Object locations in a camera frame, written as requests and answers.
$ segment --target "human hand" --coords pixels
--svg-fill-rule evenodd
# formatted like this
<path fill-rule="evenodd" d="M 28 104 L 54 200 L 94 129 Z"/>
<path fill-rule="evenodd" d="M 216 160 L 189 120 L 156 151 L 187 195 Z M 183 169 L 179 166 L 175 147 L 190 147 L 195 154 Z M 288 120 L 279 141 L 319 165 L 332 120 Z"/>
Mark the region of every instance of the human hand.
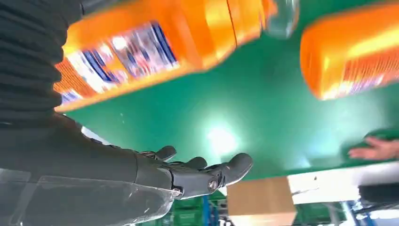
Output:
<path fill-rule="evenodd" d="M 353 148 L 349 151 L 349 156 L 366 160 L 388 160 L 399 157 L 399 140 L 388 141 L 367 137 L 366 143 L 370 147 Z"/>

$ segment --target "transparent plastic cover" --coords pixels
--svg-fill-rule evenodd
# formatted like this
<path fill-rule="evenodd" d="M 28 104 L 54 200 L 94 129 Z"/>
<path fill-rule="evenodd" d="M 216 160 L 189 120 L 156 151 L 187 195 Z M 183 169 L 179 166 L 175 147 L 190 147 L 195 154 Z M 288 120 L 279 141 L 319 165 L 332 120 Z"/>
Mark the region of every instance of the transparent plastic cover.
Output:
<path fill-rule="evenodd" d="M 1 226 L 126 226 L 164 216 L 180 194 L 119 181 L 31 179 L 0 169 Z"/>
<path fill-rule="evenodd" d="M 286 39 L 294 32 L 299 18 L 299 0 L 271 0 L 277 13 L 270 13 L 266 21 L 269 35 Z"/>

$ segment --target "robotic hand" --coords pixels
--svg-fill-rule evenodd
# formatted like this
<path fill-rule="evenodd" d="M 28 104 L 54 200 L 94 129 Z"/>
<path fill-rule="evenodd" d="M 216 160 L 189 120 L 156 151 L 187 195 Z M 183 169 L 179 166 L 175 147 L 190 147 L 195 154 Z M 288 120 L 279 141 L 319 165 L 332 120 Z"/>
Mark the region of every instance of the robotic hand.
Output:
<path fill-rule="evenodd" d="M 7 155 L 0 159 L 2 226 L 145 222 L 164 216 L 173 200 L 211 194 L 239 181 L 253 164 L 245 153 L 210 167 L 201 157 L 168 163 L 176 155 L 172 146 L 139 153 L 103 145 L 60 114 L 39 125 L 9 127 L 0 133 L 23 134 L 18 134 L 22 145 L 11 140 L 14 145 L 5 146 Z"/>
<path fill-rule="evenodd" d="M 157 170 L 167 170 L 171 175 L 171 189 L 179 192 L 175 199 L 188 199 L 214 193 L 218 188 L 234 184 L 241 180 L 252 168 L 252 158 L 245 153 L 237 154 L 229 162 L 207 167 L 207 162 L 196 157 L 184 162 L 166 163 L 176 155 L 172 146 L 166 146 L 158 152 L 140 153 L 146 158 L 143 165 L 156 166 Z M 139 184 L 152 185 L 147 177 L 138 177 Z"/>

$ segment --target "robotic arm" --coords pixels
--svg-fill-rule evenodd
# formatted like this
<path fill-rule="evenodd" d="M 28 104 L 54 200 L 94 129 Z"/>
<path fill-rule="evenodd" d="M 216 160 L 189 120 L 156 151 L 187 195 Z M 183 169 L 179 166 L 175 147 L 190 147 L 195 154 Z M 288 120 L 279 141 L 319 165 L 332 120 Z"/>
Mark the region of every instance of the robotic arm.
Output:
<path fill-rule="evenodd" d="M 115 2 L 0 3 L 0 225 L 140 223 L 165 215 L 175 199 L 211 194 L 251 169 L 244 153 L 207 167 L 200 157 L 166 162 L 176 154 L 171 146 L 139 153 L 103 145 L 54 112 L 60 96 L 52 90 L 59 77 L 52 64 L 62 59 L 68 24 Z"/>

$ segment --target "green surface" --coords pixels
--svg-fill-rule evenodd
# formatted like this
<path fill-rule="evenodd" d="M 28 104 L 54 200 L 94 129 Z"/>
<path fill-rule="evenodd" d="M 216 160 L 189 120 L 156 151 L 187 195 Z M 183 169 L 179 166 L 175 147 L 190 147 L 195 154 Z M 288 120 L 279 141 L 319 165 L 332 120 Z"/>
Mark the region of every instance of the green surface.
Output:
<path fill-rule="evenodd" d="M 306 24 L 370 2 L 302 0 L 299 27 L 289 40 L 264 35 L 208 73 L 68 115 L 125 148 L 174 145 L 181 161 L 201 155 L 214 164 L 249 153 L 255 164 L 246 179 L 367 164 L 348 159 L 343 147 L 373 130 L 399 125 L 399 85 L 318 101 L 303 82 L 299 48 Z"/>

